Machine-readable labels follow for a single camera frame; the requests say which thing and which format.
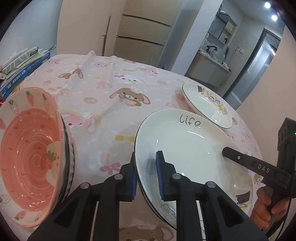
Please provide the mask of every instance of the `pink tablecloth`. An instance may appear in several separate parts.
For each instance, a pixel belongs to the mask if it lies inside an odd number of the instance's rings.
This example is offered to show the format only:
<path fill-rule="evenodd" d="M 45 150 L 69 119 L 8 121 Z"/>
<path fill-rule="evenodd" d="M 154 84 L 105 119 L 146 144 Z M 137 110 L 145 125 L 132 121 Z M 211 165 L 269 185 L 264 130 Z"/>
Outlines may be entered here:
<path fill-rule="evenodd" d="M 78 151 L 71 188 L 74 190 L 82 182 L 103 182 L 130 161 L 137 130 L 149 114 L 165 108 L 192 111 L 182 95 L 184 82 L 194 81 L 115 56 L 99 57 L 91 51 L 86 56 L 54 56 L 29 76 L 21 89 L 38 86 L 50 92 L 65 123 L 72 127 Z M 120 98 L 119 92 L 126 92 L 135 101 Z M 244 121 L 222 98 L 220 101 L 233 117 L 233 126 L 224 131 L 241 152 L 262 159 Z M 253 207 L 256 190 L 262 184 L 260 176 L 252 173 L 252 178 Z M 34 231 L 19 227 L 4 213 L 3 216 L 21 241 Z M 131 233 L 131 240 L 149 240 L 145 235 L 151 229 L 163 236 L 156 238 L 159 241 L 176 240 L 176 231 L 151 211 L 139 188 L 135 201 L 120 204 L 120 227 Z"/>

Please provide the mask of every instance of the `blue book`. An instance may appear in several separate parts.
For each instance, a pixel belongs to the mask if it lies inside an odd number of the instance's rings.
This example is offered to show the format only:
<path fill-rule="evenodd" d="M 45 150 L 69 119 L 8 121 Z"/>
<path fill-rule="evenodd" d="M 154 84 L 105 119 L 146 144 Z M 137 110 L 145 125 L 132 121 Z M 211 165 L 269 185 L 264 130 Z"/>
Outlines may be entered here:
<path fill-rule="evenodd" d="M 15 76 L 13 79 L 7 81 L 4 85 L 0 87 L 0 97 L 2 96 L 3 99 L 6 99 L 7 96 L 11 93 L 13 88 L 21 82 L 23 79 L 25 79 L 27 76 L 29 76 L 34 70 L 36 70 L 41 64 L 43 64 L 45 61 L 50 59 L 50 52 L 46 53 L 41 58 L 35 60 L 28 66 L 26 66 L 22 71 L 19 72 L 17 76 Z"/>

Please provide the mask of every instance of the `human hand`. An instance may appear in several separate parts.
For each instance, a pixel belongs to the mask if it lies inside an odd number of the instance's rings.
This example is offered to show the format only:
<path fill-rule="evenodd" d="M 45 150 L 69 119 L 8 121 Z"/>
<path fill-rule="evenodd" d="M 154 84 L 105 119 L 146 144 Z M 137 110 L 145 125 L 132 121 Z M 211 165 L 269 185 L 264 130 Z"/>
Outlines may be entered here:
<path fill-rule="evenodd" d="M 261 187 L 257 190 L 257 197 L 258 199 L 254 205 L 250 218 L 260 229 L 267 229 L 268 221 L 270 220 L 271 216 L 266 207 L 271 204 L 271 199 L 266 195 L 264 187 Z M 288 204 L 289 198 L 284 198 L 272 208 L 272 214 L 279 214 L 275 222 L 279 221 L 283 216 L 285 216 L 288 209 Z"/>

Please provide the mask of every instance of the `strawberry bowl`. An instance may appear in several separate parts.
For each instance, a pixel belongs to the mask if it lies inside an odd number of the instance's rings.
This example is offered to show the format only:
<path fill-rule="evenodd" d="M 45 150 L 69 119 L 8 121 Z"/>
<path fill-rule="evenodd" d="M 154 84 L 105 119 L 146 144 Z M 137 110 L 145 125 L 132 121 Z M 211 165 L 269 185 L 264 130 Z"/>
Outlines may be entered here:
<path fill-rule="evenodd" d="M 20 226 L 39 225 L 63 186 L 65 136 L 52 96 L 31 87 L 0 108 L 0 210 Z"/>

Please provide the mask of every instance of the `black cable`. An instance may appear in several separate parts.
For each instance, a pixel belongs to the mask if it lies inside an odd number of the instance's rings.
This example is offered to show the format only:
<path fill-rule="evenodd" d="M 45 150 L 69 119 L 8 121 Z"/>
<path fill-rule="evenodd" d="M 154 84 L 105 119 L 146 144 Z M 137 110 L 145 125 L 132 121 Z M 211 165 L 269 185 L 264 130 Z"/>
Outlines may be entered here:
<path fill-rule="evenodd" d="M 285 214 L 285 219 L 284 219 L 284 221 L 283 221 L 283 225 L 282 225 L 281 230 L 279 231 L 278 236 L 276 237 L 275 241 L 277 241 L 278 238 L 279 238 L 279 236 L 281 235 L 281 232 L 283 231 L 283 228 L 284 228 L 284 226 L 285 226 L 285 223 L 286 223 L 286 220 L 287 220 L 287 217 L 288 217 L 288 213 L 289 213 L 290 206 L 291 206 L 291 202 L 292 202 L 293 184 L 294 184 L 294 179 L 292 180 L 292 184 L 291 184 L 291 197 L 290 197 L 290 199 L 289 199 L 289 204 L 288 204 L 288 208 L 287 208 L 287 213 Z"/>
<path fill-rule="evenodd" d="M 233 55 L 236 53 L 236 51 L 237 51 L 237 48 L 235 49 L 234 53 L 231 55 L 230 60 L 228 61 L 228 66 L 229 66 L 229 63 L 230 63 L 230 61 L 231 61 Z"/>
<path fill-rule="evenodd" d="M 220 84 L 220 86 L 225 84 L 225 82 L 228 80 L 228 78 L 231 76 L 231 74 L 232 74 L 232 72 L 230 71 L 230 75 L 227 77 L 227 79 L 223 83 Z"/>

